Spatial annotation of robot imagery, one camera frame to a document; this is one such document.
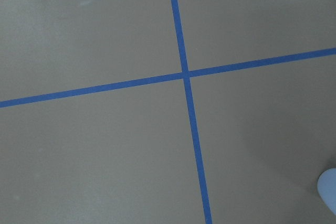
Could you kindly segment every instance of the concrete floor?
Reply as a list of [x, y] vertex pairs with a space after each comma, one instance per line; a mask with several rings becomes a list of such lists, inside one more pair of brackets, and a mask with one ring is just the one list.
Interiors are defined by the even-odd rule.
[[178, 3], [0, 0], [0, 223], [335, 223], [336, 1]]

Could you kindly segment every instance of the blue painter's tape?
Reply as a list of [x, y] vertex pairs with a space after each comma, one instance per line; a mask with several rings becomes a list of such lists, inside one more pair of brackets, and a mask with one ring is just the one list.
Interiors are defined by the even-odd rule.
[[177, 45], [179, 47], [182, 72], [187, 74], [188, 73], [188, 62], [187, 62], [187, 56], [186, 56], [185, 47], [184, 47], [184, 39], [183, 39], [182, 23], [181, 23], [181, 18], [180, 18], [180, 11], [179, 11], [179, 3], [177, 0], [171, 0], [171, 3], [172, 3], [172, 9], [173, 9], [175, 31], [176, 31]]
[[192, 134], [193, 144], [194, 144], [194, 152], [195, 152], [196, 166], [197, 166], [197, 172], [198, 172], [198, 181], [200, 184], [199, 186], [201, 189], [201, 197], [203, 201], [203, 211], [204, 211], [205, 223], [212, 224], [210, 203], [209, 203], [208, 190], [207, 190], [206, 180], [205, 180], [201, 144], [199, 143], [200, 137], [198, 135], [197, 120], [196, 120], [196, 113], [195, 113], [194, 99], [193, 99], [193, 94], [192, 94], [192, 89], [191, 89], [190, 78], [184, 78], [183, 80], [184, 80], [185, 96], [186, 96], [187, 106], [188, 106], [191, 134]]
[[186, 101], [187, 101], [187, 106], [188, 106], [189, 121], [190, 121], [191, 133], [192, 133], [192, 138], [193, 138], [196, 166], [197, 166], [197, 172], [198, 172], [198, 181], [200, 184], [199, 186], [200, 186], [201, 197], [202, 197], [202, 202], [203, 202], [205, 223], [212, 224], [209, 197], [208, 197], [208, 191], [206, 187], [206, 180], [205, 180], [205, 173], [204, 173], [204, 166], [203, 166], [203, 159], [202, 159], [202, 152], [201, 152], [201, 145], [199, 143], [200, 138], [198, 135], [193, 94], [192, 94], [192, 89], [191, 89], [189, 69], [188, 69], [187, 57], [186, 57], [185, 46], [184, 46], [179, 4], [177, 0], [171, 0], [171, 2], [172, 2], [172, 10], [173, 10], [173, 16], [174, 16], [177, 44], [178, 44], [179, 53], [180, 53], [180, 61], [181, 61], [181, 68], [182, 68], [182, 73], [183, 73], [185, 96], [186, 96]]
[[279, 63], [285, 63], [285, 62], [297, 61], [297, 60], [305, 60], [305, 59], [330, 56], [330, 55], [336, 55], [336, 48], [329, 48], [329, 49], [323, 49], [323, 50], [311, 51], [311, 52], [303, 52], [303, 53], [295, 54], [295, 55], [286, 55], [286, 56], [273, 57], [273, 58], [267, 58], [267, 59], [262, 59], [262, 60], [246, 61], [242, 63], [224, 65], [224, 66], [213, 67], [213, 68], [192, 70], [189, 72], [189, 76], [190, 77], [205, 76], [208, 74], [223, 73], [223, 72], [229, 72], [229, 71], [235, 71], [235, 70], [247, 69], [247, 68], [256, 68], [256, 67], [261, 67], [261, 66], [279, 64]]
[[122, 81], [122, 82], [117, 82], [117, 83], [105, 84], [105, 85], [82, 88], [82, 89], [74, 89], [74, 90], [68, 90], [68, 91], [62, 91], [62, 92], [56, 92], [56, 93], [50, 93], [50, 94], [41, 94], [41, 95], [35, 95], [33, 97], [25, 97], [25, 98], [2, 101], [0, 102], [0, 108], [20, 105], [20, 104], [26, 104], [26, 103], [41, 102], [41, 101], [65, 98], [65, 97], [74, 97], [77, 95], [91, 94], [91, 93], [97, 93], [97, 92], [103, 92], [103, 91], [109, 91], [109, 90], [115, 90], [115, 89], [124, 89], [124, 88], [136, 87], [136, 86], [153, 84], [153, 83], [164, 82], [164, 81], [173, 81], [173, 80], [178, 80], [182, 78], [183, 78], [182, 73], [172, 73], [172, 74], [166, 74], [164, 76], [155, 76], [155, 77], [149, 77], [149, 78], [143, 78], [143, 79], [137, 79], [137, 80], [131, 80], [131, 81]]

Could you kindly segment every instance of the white shoe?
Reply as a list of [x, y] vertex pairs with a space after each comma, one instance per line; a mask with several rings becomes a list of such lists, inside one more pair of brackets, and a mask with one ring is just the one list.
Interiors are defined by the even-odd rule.
[[321, 174], [317, 182], [317, 191], [324, 203], [336, 215], [336, 168]]

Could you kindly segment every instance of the gray floor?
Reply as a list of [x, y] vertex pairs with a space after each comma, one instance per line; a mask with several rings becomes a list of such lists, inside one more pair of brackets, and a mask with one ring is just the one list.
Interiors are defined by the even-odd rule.
[[[336, 46], [335, 0], [179, 0], [190, 69]], [[170, 0], [1, 0], [0, 101], [181, 72]], [[213, 223], [335, 223], [336, 56], [192, 78]], [[0, 223], [204, 223], [182, 80], [1, 108]]]

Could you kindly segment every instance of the blue tape line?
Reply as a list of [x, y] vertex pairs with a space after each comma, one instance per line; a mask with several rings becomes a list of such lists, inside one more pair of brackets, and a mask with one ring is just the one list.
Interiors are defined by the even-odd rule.
[[109, 91], [109, 90], [115, 90], [115, 89], [124, 89], [124, 88], [136, 87], [136, 86], [153, 84], [153, 83], [164, 82], [164, 81], [173, 81], [173, 80], [178, 80], [182, 78], [183, 78], [182, 73], [172, 73], [172, 74], [166, 74], [164, 76], [155, 76], [155, 77], [136, 79], [136, 80], [131, 80], [131, 81], [122, 81], [122, 82], [117, 82], [117, 83], [99, 85], [99, 86], [82, 88], [82, 89], [74, 89], [74, 90], [68, 90], [68, 91], [62, 91], [62, 92], [56, 92], [56, 93], [50, 93], [50, 94], [41, 94], [41, 95], [35, 95], [33, 97], [25, 97], [25, 98], [2, 101], [0, 102], [0, 108], [20, 105], [20, 104], [26, 104], [26, 103], [41, 102], [41, 101], [65, 98], [65, 97], [74, 97], [77, 95], [91, 94], [91, 93], [97, 93], [97, 92], [103, 92], [103, 91]]
[[171, 0], [171, 2], [172, 2], [172, 10], [173, 10], [173, 16], [174, 16], [177, 44], [178, 44], [179, 53], [180, 53], [180, 61], [181, 61], [181, 68], [182, 68], [182, 73], [183, 73], [184, 90], [185, 90], [185, 96], [186, 96], [187, 107], [188, 107], [189, 121], [190, 121], [191, 133], [192, 133], [192, 138], [193, 138], [196, 166], [197, 166], [197, 172], [198, 172], [198, 181], [200, 184], [199, 186], [200, 186], [201, 197], [202, 197], [202, 202], [203, 202], [205, 223], [212, 224], [211, 210], [210, 210], [210, 204], [209, 204], [208, 191], [206, 187], [206, 180], [205, 180], [205, 173], [204, 173], [204, 166], [203, 166], [203, 159], [202, 159], [202, 152], [201, 152], [201, 145], [199, 143], [200, 138], [199, 138], [198, 129], [197, 129], [197, 120], [196, 120], [196, 113], [195, 113], [195, 108], [194, 108], [193, 93], [191, 89], [188, 63], [187, 63], [187, 57], [186, 57], [186, 52], [185, 52], [185, 46], [184, 46], [183, 31], [182, 31], [182, 24], [181, 24], [180, 11], [179, 11], [179, 3], [177, 0]]
[[199, 184], [200, 184], [199, 186], [201, 189], [201, 197], [202, 197], [202, 202], [203, 202], [205, 223], [212, 224], [208, 190], [207, 190], [206, 180], [205, 180], [201, 144], [199, 143], [200, 137], [198, 135], [197, 120], [196, 120], [196, 113], [195, 113], [194, 99], [193, 99], [193, 94], [192, 94], [192, 89], [191, 89], [191, 84], [190, 84], [190, 78], [184, 78], [183, 80], [184, 80], [184, 90], [185, 90], [185, 96], [187, 100], [191, 134], [193, 138], [194, 152], [195, 152], [195, 158], [196, 158], [198, 181], [199, 181]]
[[189, 72], [189, 76], [190, 77], [205, 76], [208, 74], [229, 72], [229, 71], [235, 71], [235, 70], [247, 69], [247, 68], [256, 68], [256, 67], [261, 67], [261, 66], [279, 64], [279, 63], [296, 61], [296, 60], [305, 60], [305, 59], [311, 59], [311, 58], [317, 58], [317, 57], [323, 57], [323, 56], [329, 56], [329, 55], [335, 55], [335, 54], [336, 54], [336, 48], [329, 48], [329, 49], [312, 51], [312, 52], [303, 52], [301, 54], [295, 54], [295, 55], [286, 55], [286, 56], [273, 57], [273, 58], [267, 58], [267, 59], [262, 59], [262, 60], [253, 60], [253, 61], [247, 61], [247, 62], [236, 63], [236, 64], [231, 64], [231, 65], [224, 65], [224, 66], [213, 67], [213, 68], [192, 70]]
[[173, 9], [173, 16], [174, 16], [174, 23], [175, 23], [175, 31], [176, 31], [176, 38], [177, 38], [177, 45], [179, 47], [180, 53], [180, 61], [183, 73], [188, 73], [188, 62], [187, 56], [184, 47], [184, 39], [183, 39], [183, 32], [182, 32], [182, 23], [180, 18], [180, 11], [179, 11], [179, 3], [177, 0], [171, 0], [172, 9]]
[[[297, 61], [297, 60], [312, 59], [312, 58], [318, 58], [318, 57], [324, 57], [324, 56], [330, 56], [330, 55], [336, 55], [336, 48], [329, 48], [329, 49], [323, 49], [323, 50], [311, 51], [311, 52], [303, 52], [301, 54], [280, 56], [280, 57], [267, 58], [267, 59], [262, 59], [262, 60], [247, 61], [247, 62], [236, 63], [236, 64], [231, 64], [231, 65], [223, 65], [223, 66], [213, 67], [213, 68], [192, 70], [188, 72], [188, 75], [190, 77], [205, 76], [208, 74], [236, 71], [236, 70], [247, 69], [247, 68], [256, 68], [256, 67], [262, 67], [262, 66], [267, 66], [267, 65], [279, 64], [279, 63], [285, 63], [285, 62], [291, 62], [291, 61]], [[106, 85], [100, 85], [100, 86], [94, 86], [94, 87], [88, 87], [88, 88], [82, 88], [82, 89], [74, 89], [74, 90], [68, 90], [68, 91], [62, 91], [62, 92], [56, 92], [56, 93], [50, 93], [50, 94], [41, 94], [41, 95], [36, 95], [33, 97], [25, 97], [25, 98], [13, 99], [13, 100], [1, 101], [0, 108], [20, 105], [20, 104], [26, 104], [26, 103], [32, 103], [32, 102], [40, 102], [40, 101], [65, 98], [65, 97], [74, 97], [77, 95], [109, 91], [109, 90], [114, 90], [114, 89], [130, 88], [130, 87], [136, 87], [140, 85], [146, 85], [146, 84], [152, 84], [152, 83], [158, 83], [158, 82], [164, 82], [164, 81], [173, 81], [173, 80], [178, 80], [178, 79], [184, 79], [185, 76], [186, 74], [184, 73], [173, 73], [173, 74], [167, 74], [164, 76], [155, 76], [155, 77], [136, 79], [136, 80], [124, 81], [124, 82], [117, 82], [117, 83], [111, 83], [111, 84], [106, 84]]]

